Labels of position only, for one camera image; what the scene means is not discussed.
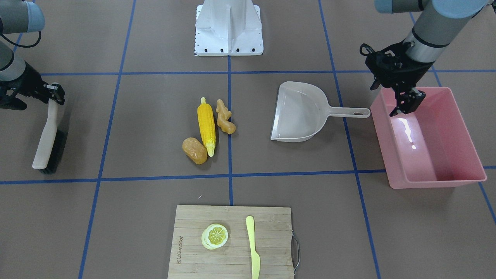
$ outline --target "wooden cutting board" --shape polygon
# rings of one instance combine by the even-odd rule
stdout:
[[[259,279],[294,279],[291,208],[177,206],[168,279],[251,279],[246,217],[255,220]],[[201,234],[210,224],[228,230],[224,246],[208,250]]]

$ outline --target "plastic knife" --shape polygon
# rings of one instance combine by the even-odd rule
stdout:
[[[247,217],[247,231],[251,251],[251,279],[258,279],[260,274],[260,255],[255,251],[255,220],[253,216]]]

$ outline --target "white dustpan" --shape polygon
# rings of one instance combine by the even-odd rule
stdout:
[[[324,127],[329,116],[367,118],[366,108],[331,107],[318,87],[295,81],[279,86],[271,140],[300,142],[309,140]]]

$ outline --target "yellow corn cob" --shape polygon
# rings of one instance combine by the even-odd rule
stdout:
[[[215,149],[214,113],[212,107],[205,102],[205,97],[202,97],[197,113],[201,141],[203,142],[203,146],[207,149],[208,156],[212,157]]]

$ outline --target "blue tape line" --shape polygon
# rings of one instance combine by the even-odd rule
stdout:
[[[412,12],[409,12],[409,14],[410,14],[410,18],[412,19],[413,25],[415,25],[415,18],[413,17]]]
[[[436,72],[496,72],[496,70],[435,70]],[[232,71],[231,74],[277,74],[277,73],[369,73],[369,70],[287,70],[287,71]],[[168,75],[168,74],[229,74],[226,71],[129,71],[122,72],[121,75]],[[42,76],[54,75],[119,75],[119,72],[46,72]]]
[[[437,72],[496,72],[496,70],[436,70]]]
[[[53,75],[119,75],[118,72],[47,72],[40,74],[42,76]]]
[[[22,34],[19,34],[19,37],[17,37],[17,41],[15,41],[16,44],[20,44],[21,42],[21,38],[22,38]],[[17,46],[14,46],[14,48],[12,49],[13,52],[15,52],[17,50]]]
[[[232,74],[268,74],[268,73],[332,73],[331,70],[250,70],[232,71]]]
[[[354,170],[336,171],[295,171],[295,172],[260,172],[260,173],[233,173],[233,177],[257,177],[257,176],[296,176],[296,175],[328,175],[328,174],[353,174]]]
[[[385,169],[357,170],[357,173],[385,173]]]
[[[379,262],[377,261],[377,255],[375,253],[375,245],[373,243],[372,230],[371,230],[371,225],[369,222],[369,215],[367,214],[367,207],[365,205],[364,193],[362,191],[362,184],[360,183],[360,178],[358,176],[358,173],[355,174],[355,179],[357,180],[358,194],[360,195],[360,202],[362,203],[362,211],[364,213],[365,226],[367,227],[367,235],[369,235],[369,243],[370,243],[371,250],[372,250],[372,257],[373,257],[373,263],[375,266],[375,273],[377,274],[377,278],[380,279]]]
[[[479,182],[479,188],[481,188],[482,195],[484,196],[484,199],[486,200],[486,204],[488,205],[489,212],[491,213],[491,216],[493,216],[493,221],[495,222],[496,225],[496,215],[493,210],[493,207],[491,206],[491,202],[489,201],[488,195],[486,194],[486,190],[484,190],[484,186],[482,185],[481,182]]]
[[[227,56],[227,103],[231,110],[231,56]],[[228,135],[228,168],[229,168],[229,205],[234,205],[233,193],[233,148],[232,137]]]
[[[435,68],[434,68],[434,65],[432,65],[432,66],[431,66],[431,68],[433,69],[435,79],[437,80],[437,85],[438,85],[439,87],[441,87],[441,86],[442,86],[442,85],[441,85],[441,81],[439,80],[439,76],[437,76],[437,72],[436,72],[436,70],[435,70]]]
[[[324,33],[325,33],[325,40],[327,42],[327,49],[329,51],[329,58],[331,60],[331,66],[332,66],[332,70],[333,70],[333,74],[334,74],[334,81],[336,83],[336,90],[337,90],[337,93],[338,93],[339,105],[341,107],[343,107],[343,101],[342,101],[342,98],[341,98],[341,90],[339,88],[338,77],[337,77],[337,74],[336,74],[336,67],[334,65],[334,59],[333,59],[333,56],[332,56],[332,49],[331,49],[331,44],[330,44],[330,41],[329,41],[329,35],[328,35],[328,32],[327,32],[327,26],[325,24],[325,17],[324,17],[324,11],[322,9],[322,1],[321,0],[318,0],[318,5],[319,5],[319,9],[320,9],[320,16],[322,18],[322,27],[324,28]],[[355,178],[357,180],[357,186],[358,186],[358,191],[359,191],[359,194],[360,194],[360,200],[362,202],[362,211],[364,213],[364,220],[365,220],[365,224],[367,226],[367,234],[369,235],[369,242],[370,242],[371,251],[372,251],[372,257],[373,257],[373,261],[374,261],[374,265],[375,265],[375,273],[377,275],[377,279],[380,279],[381,276],[380,276],[379,264],[378,264],[378,261],[377,261],[377,256],[375,254],[375,246],[374,246],[374,243],[373,243],[372,232],[371,232],[370,224],[369,224],[369,218],[368,218],[368,215],[367,215],[367,208],[366,208],[365,200],[364,200],[364,197],[363,197],[363,194],[362,194],[362,186],[360,184],[360,178],[359,178],[358,173],[357,173],[357,164],[356,164],[356,161],[355,161],[355,154],[353,152],[353,145],[351,143],[350,131],[348,129],[348,123],[346,121],[346,118],[343,118],[343,123],[344,123],[345,132],[346,132],[346,137],[348,139],[348,146],[349,146],[349,149],[350,149],[350,155],[351,155],[351,161],[352,161],[352,164],[353,164],[353,169],[355,171]]]
[[[102,182],[115,181],[148,181],[148,180],[178,180],[178,179],[203,179],[203,178],[223,178],[228,174],[203,174],[203,175],[171,175],[171,176],[143,176],[143,177],[108,177],[101,178]]]
[[[91,205],[90,219],[88,221],[88,229],[86,231],[86,238],[84,239],[83,256],[81,258],[81,265],[79,267],[78,279],[83,278],[84,265],[86,263],[86,255],[88,254],[88,246],[90,244],[91,229],[93,228],[93,219],[95,218],[96,202],[98,200],[98,193],[100,192],[100,181],[97,181],[95,187],[95,194],[93,196],[93,204]]]
[[[100,191],[100,183],[101,183],[101,178],[102,178],[102,174],[103,174],[103,168],[104,168],[104,164],[105,164],[105,158],[106,158],[106,155],[107,155],[107,147],[108,147],[108,144],[109,144],[110,131],[112,130],[112,121],[114,119],[114,112],[115,112],[115,108],[116,108],[117,96],[118,96],[118,93],[119,93],[119,86],[121,84],[121,77],[122,77],[122,72],[123,72],[123,69],[124,69],[124,61],[125,61],[125,55],[126,55],[126,51],[127,51],[127,44],[129,42],[129,35],[131,34],[131,27],[132,27],[132,21],[133,21],[133,18],[134,18],[134,10],[135,10],[135,8],[136,8],[136,0],[133,0],[133,2],[132,2],[132,8],[131,8],[131,16],[129,18],[129,25],[127,26],[127,33],[126,33],[126,38],[125,38],[125,43],[124,43],[123,55],[122,55],[122,58],[121,58],[121,66],[119,68],[119,75],[117,77],[116,89],[115,89],[115,92],[114,92],[114,99],[112,101],[112,109],[110,111],[109,124],[107,126],[107,134],[105,136],[105,144],[103,146],[103,151],[102,151],[102,160],[100,162],[100,170],[98,172],[98,181],[97,181],[96,187],[95,187],[95,195],[94,195],[94,198],[93,198],[93,205],[91,207],[90,219],[89,219],[89,222],[88,222],[88,230],[86,232],[86,239],[85,239],[85,243],[84,243],[83,255],[81,257],[81,266],[79,267],[79,276],[78,276],[78,279],[82,279],[83,278],[84,265],[86,263],[86,255],[88,253],[88,246],[89,246],[89,241],[90,241],[90,237],[91,237],[91,229],[93,227],[93,219],[95,217],[96,203],[97,203],[97,200],[98,200],[98,193]]]
[[[96,182],[96,178],[79,178],[79,179],[49,179],[49,180],[13,180],[0,181],[0,185],[16,184],[46,184],[46,183],[79,183],[79,182]]]
[[[127,71],[122,75],[141,75],[141,74],[227,74],[226,71]]]
[[[256,176],[295,176],[295,175],[333,175],[354,173],[385,173],[384,169],[372,170],[336,170],[336,171],[301,171],[301,172],[267,172],[267,173],[236,173],[236,174],[201,174],[201,175],[171,175],[171,176],[142,176],[142,177],[107,177],[107,178],[79,178],[79,179],[52,179],[52,180],[13,180],[0,181],[0,185],[19,184],[47,184],[47,183],[80,183],[80,182],[114,182],[114,181],[147,181],[147,180],[178,180],[178,179],[205,179],[205,178],[228,178],[232,177],[256,177]]]
[[[371,72],[371,71],[369,71],[369,70],[335,70],[335,72],[336,73],[357,73],[357,72]]]

